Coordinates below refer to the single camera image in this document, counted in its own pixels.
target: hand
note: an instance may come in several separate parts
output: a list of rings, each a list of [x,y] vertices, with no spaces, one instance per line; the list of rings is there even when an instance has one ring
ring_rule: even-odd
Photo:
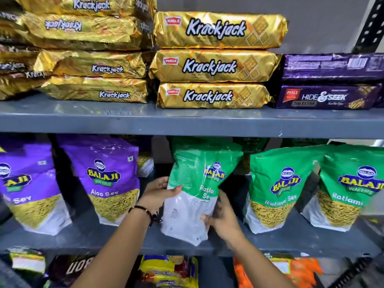
[[[180,194],[181,188],[167,190],[169,177],[161,177],[147,184],[147,187],[137,205],[145,207],[152,214],[159,212],[159,208],[164,204],[165,199],[175,197]]]
[[[222,190],[219,190],[219,192],[220,201],[217,202],[214,212],[214,214],[218,214],[218,218],[203,214],[201,219],[207,225],[212,226],[219,237],[225,240],[228,247],[233,250],[246,238],[238,224],[227,195]]]

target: green snack bag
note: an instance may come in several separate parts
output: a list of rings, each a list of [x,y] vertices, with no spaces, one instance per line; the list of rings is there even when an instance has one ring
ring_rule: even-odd
[[[283,138],[281,147],[308,147],[311,145],[327,144],[329,139],[313,138]]]
[[[233,142],[243,147],[244,155],[233,171],[236,175],[250,175],[250,160],[252,154],[262,152],[268,144],[267,137],[234,137]]]
[[[348,231],[361,209],[384,189],[384,149],[338,145],[321,164],[320,191],[303,209],[316,227]]]
[[[218,186],[236,167],[242,148],[214,137],[173,137],[170,141],[175,163],[168,189],[183,187],[179,195],[165,200],[161,232],[198,246],[208,239],[200,216],[212,215]]]
[[[300,196],[314,161],[327,146],[286,147],[251,155],[252,183],[244,221],[255,234],[281,228]]]

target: grey wall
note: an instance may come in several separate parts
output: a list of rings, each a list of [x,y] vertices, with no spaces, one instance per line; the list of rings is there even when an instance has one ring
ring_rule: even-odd
[[[350,52],[369,0],[158,0],[160,11],[280,13],[289,32],[277,53]]]

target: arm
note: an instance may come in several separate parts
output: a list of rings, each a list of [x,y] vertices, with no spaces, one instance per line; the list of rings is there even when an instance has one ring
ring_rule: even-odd
[[[254,288],[294,288],[292,282],[268,260],[262,252],[247,240],[243,234],[227,195],[220,190],[217,203],[219,217],[202,215],[202,220],[211,225],[225,240],[228,247],[240,259]]]
[[[181,186],[167,190],[167,185],[168,177],[149,183],[137,205],[155,214],[166,198],[181,191]],[[144,210],[132,209],[71,288],[124,288],[150,222]]]

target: forearm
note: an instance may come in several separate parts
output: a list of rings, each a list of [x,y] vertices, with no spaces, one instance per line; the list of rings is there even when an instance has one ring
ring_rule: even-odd
[[[123,288],[140,252],[150,218],[132,211],[71,288]]]
[[[294,288],[292,282],[245,237],[233,245],[253,287]]]

